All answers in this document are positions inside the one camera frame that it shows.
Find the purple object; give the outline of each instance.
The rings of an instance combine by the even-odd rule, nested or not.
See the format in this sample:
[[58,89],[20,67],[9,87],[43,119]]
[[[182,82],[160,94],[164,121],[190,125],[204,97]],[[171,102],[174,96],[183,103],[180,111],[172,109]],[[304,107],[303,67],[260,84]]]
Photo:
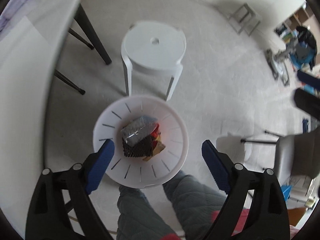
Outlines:
[[10,0],[0,15],[0,32],[27,0]]

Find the table top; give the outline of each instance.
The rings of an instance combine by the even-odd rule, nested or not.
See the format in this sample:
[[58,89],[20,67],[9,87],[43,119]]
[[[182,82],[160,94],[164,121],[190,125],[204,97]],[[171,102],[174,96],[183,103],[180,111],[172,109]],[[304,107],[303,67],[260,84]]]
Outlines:
[[56,60],[80,0],[28,0],[0,40],[0,207],[24,238],[43,169],[45,110]]
[[130,60],[151,69],[175,67],[186,51],[182,30],[153,21],[137,22],[123,39]]

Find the gray pants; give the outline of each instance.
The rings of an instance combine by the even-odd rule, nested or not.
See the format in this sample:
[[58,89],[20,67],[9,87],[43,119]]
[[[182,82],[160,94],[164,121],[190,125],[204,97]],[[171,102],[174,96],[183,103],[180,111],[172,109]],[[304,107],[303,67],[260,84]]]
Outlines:
[[[222,208],[226,197],[183,171],[163,184],[163,188],[186,239],[202,239],[212,225],[212,212]],[[120,186],[119,190],[117,240],[160,240],[175,234],[139,189]]]

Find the snack package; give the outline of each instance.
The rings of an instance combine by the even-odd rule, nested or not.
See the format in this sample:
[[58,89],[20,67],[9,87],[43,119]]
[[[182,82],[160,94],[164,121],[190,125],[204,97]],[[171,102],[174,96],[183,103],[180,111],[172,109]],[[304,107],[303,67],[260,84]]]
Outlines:
[[157,128],[157,119],[144,115],[135,119],[121,130],[123,140],[134,147],[143,138],[150,135]]
[[143,161],[145,161],[145,162],[149,161],[153,156],[159,154],[160,152],[162,152],[165,149],[165,145],[161,141],[154,141],[154,142],[157,142],[157,144],[156,144],[155,148],[153,149],[152,156],[148,156],[148,157],[143,158],[142,159]]

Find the blue object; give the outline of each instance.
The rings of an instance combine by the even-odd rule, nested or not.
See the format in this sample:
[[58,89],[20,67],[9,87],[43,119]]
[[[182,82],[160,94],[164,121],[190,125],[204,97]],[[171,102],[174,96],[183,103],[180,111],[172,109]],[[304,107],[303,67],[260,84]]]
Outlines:
[[[300,42],[299,45],[302,47],[307,46],[305,42]],[[298,59],[295,54],[290,54],[290,59],[292,64],[297,68],[297,70],[300,70],[303,64],[309,64],[310,62],[313,61],[315,54],[316,54],[316,51],[312,49],[306,57],[303,57],[303,59]]]
[[96,153],[99,156],[96,159],[95,163],[92,165],[90,171],[87,173],[87,185],[85,187],[85,190],[88,195],[98,188],[114,153],[115,144],[110,139],[106,140],[99,151]]
[[303,90],[308,92],[309,94],[311,94],[313,96],[315,95],[315,89],[312,86],[304,85],[303,86]]
[[309,120],[306,118],[302,119],[302,129],[303,129],[303,133],[309,132]]
[[301,82],[313,87],[316,90],[320,90],[320,79],[311,76],[303,71],[298,71],[297,77]]
[[229,175],[225,166],[220,161],[216,152],[217,149],[209,140],[204,141],[201,147],[202,157],[207,164],[217,186],[223,190],[227,195],[230,193],[231,187],[229,185]]
[[292,189],[292,186],[286,186],[286,185],[281,186],[281,191],[284,197],[284,201],[288,200],[291,189]]

